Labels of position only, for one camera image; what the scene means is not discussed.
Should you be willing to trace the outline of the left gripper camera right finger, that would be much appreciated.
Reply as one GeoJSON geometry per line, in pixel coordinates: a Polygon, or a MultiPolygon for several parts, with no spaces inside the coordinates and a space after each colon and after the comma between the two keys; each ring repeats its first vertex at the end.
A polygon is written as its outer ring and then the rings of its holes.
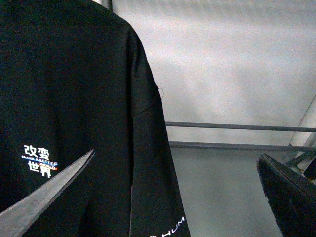
{"type": "Polygon", "coordinates": [[[257,171],[270,209],[284,237],[316,235],[316,185],[268,154],[257,171]]]}

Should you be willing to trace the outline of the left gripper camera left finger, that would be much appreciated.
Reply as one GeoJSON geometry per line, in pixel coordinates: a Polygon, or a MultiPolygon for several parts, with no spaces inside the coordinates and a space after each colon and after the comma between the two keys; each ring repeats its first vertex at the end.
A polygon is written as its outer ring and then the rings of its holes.
{"type": "Polygon", "coordinates": [[[93,185],[91,150],[0,214],[2,237],[74,237],[93,185]]]}

